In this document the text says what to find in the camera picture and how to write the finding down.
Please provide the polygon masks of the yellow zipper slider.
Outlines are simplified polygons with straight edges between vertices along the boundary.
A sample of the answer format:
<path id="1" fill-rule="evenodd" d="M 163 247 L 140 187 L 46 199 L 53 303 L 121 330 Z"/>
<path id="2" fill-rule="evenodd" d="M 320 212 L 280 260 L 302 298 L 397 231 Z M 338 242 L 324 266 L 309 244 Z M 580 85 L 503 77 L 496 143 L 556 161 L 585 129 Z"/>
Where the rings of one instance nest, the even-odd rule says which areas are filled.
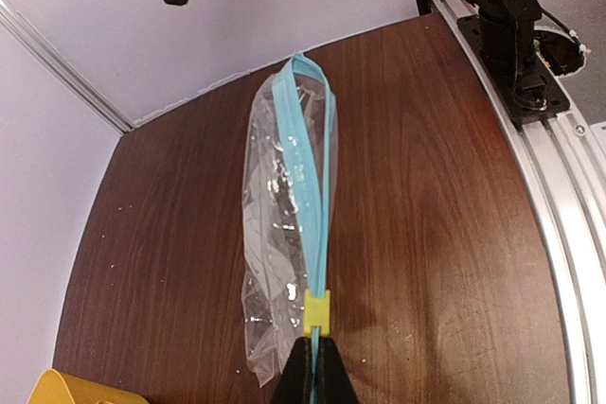
<path id="1" fill-rule="evenodd" d="M 306 289 L 303 309 L 303 334 L 311 337 L 313 330 L 319 329 L 319 334 L 328 337 L 330 334 L 330 291 L 326 290 L 323 297 L 313 297 L 312 290 Z"/>

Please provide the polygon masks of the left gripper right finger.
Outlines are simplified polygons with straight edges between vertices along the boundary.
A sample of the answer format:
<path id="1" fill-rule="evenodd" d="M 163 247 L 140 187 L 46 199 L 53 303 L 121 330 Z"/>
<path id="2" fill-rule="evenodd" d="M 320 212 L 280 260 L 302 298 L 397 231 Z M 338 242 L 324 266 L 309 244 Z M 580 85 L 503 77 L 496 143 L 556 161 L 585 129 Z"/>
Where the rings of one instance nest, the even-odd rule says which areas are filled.
<path id="1" fill-rule="evenodd" d="M 315 402 L 320 404 L 354 404 L 359 399 L 333 338 L 319 339 L 316 359 Z"/>

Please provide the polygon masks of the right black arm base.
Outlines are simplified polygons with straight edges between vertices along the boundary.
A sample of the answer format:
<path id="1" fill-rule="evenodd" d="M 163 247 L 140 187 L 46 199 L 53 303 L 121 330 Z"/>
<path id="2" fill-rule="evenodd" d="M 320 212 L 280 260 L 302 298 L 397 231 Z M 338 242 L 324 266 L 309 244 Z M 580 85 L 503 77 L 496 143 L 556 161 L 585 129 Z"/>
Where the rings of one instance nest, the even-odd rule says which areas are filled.
<path id="1" fill-rule="evenodd" d="M 538 56 L 535 23 L 544 10 L 538 0 L 464 0 L 478 11 L 456 21 L 472 53 L 519 131 L 570 108 L 556 77 Z"/>

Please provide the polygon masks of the clear zip top bag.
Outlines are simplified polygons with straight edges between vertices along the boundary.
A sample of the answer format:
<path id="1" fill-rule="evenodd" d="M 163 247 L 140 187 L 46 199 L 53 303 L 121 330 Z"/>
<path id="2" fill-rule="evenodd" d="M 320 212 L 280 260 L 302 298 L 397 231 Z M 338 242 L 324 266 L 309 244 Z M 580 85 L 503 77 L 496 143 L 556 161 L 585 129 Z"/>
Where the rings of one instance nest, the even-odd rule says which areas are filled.
<path id="1" fill-rule="evenodd" d="M 337 169 L 336 96 L 321 67 L 295 54 L 258 88 L 246 135 L 241 302 L 247 365 L 260 386 L 305 334 L 305 298 L 328 290 Z"/>

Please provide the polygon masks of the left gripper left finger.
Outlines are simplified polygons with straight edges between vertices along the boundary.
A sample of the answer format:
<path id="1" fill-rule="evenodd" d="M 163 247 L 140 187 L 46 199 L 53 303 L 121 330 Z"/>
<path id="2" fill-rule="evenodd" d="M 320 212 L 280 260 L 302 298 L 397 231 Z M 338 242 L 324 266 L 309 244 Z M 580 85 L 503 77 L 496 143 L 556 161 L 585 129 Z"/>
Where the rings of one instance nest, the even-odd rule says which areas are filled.
<path id="1" fill-rule="evenodd" d="M 312 388 L 312 341 L 300 337 L 294 342 L 270 403 L 310 404 Z"/>

